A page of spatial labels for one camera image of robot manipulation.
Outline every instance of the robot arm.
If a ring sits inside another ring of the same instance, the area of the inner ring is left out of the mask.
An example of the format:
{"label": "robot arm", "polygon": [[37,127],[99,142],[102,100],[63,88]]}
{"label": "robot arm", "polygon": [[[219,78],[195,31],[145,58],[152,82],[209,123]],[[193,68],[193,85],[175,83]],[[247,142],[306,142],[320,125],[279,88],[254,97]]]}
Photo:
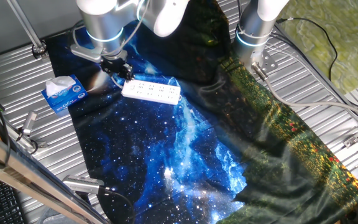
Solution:
{"label": "robot arm", "polygon": [[263,64],[263,51],[276,18],[289,0],[251,0],[241,14],[233,49],[251,71],[256,62]]}
{"label": "robot arm", "polygon": [[120,57],[124,26],[142,20],[159,37],[170,35],[185,13],[188,0],[76,0],[94,50],[73,45],[73,54],[100,62]]}

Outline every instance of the dark green fabric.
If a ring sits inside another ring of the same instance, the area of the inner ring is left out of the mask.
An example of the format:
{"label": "dark green fabric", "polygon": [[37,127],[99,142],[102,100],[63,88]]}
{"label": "dark green fabric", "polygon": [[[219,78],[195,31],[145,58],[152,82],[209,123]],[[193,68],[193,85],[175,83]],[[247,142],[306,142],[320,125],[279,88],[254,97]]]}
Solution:
{"label": "dark green fabric", "polygon": [[231,53],[215,1],[191,0],[173,35],[147,37],[138,40],[139,53],[182,79],[186,97],[219,118],[221,141],[248,163],[247,187],[234,198],[244,206],[220,224],[334,223],[358,205],[357,179]]}

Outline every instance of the wrinkled fabric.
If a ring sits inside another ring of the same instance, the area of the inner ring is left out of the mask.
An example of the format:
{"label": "wrinkled fabric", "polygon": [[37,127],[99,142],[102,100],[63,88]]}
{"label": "wrinkled fabric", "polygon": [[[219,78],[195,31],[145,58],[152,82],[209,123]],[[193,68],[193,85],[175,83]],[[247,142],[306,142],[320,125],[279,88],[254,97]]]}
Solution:
{"label": "wrinkled fabric", "polygon": [[[89,93],[69,107],[89,175],[133,202],[136,223],[334,223],[358,204],[357,179],[232,54],[216,1],[191,0],[172,35],[141,26],[125,47],[136,79],[181,87],[176,106],[124,98],[69,36],[47,45],[55,75]],[[98,198],[113,223],[131,216]]]}

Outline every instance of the tissue box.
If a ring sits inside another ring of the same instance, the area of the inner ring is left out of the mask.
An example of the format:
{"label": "tissue box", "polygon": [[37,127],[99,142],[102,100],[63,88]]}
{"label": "tissue box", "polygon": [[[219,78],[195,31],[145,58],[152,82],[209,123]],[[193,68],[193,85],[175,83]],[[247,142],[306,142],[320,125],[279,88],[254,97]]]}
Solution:
{"label": "tissue box", "polygon": [[82,100],[88,95],[85,88],[82,86],[80,81],[78,81],[77,77],[75,77],[75,75],[70,75],[70,77],[74,79],[75,84],[52,95],[51,97],[48,97],[46,89],[41,91],[42,95],[55,113],[66,109],[68,106]]}

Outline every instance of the white power strip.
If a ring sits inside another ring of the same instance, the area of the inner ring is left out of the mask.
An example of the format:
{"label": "white power strip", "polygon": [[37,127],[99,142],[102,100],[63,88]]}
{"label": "white power strip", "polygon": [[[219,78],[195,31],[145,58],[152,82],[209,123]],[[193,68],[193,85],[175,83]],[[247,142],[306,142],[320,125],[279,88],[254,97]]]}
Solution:
{"label": "white power strip", "polygon": [[177,105],[181,100],[179,86],[164,85],[140,80],[125,82],[121,94],[129,98],[171,105]]}

